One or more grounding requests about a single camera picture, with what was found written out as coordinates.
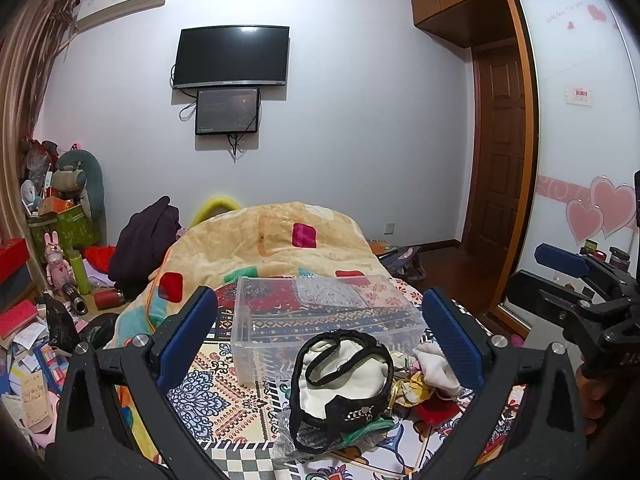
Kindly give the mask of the person's right hand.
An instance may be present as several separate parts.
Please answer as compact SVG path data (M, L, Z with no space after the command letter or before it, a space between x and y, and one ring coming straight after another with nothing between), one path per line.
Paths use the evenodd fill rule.
M597 422L604 414L603 398L610 386L604 380L585 378L582 367L576 372L576 382L585 417L585 433L589 436L596 431Z

